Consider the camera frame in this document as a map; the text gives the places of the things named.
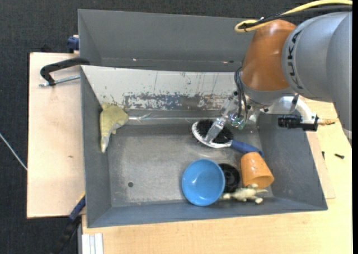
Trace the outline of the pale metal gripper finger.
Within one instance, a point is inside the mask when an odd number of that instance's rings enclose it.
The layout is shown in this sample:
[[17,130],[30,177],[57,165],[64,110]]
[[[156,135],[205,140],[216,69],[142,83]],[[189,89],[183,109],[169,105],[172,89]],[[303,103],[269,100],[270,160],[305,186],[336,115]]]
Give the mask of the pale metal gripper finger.
[[209,129],[209,142],[211,143],[224,143],[225,138],[222,136],[223,125],[213,123]]
[[214,140],[222,130],[222,123],[220,120],[211,122],[210,128],[205,136],[205,140]]

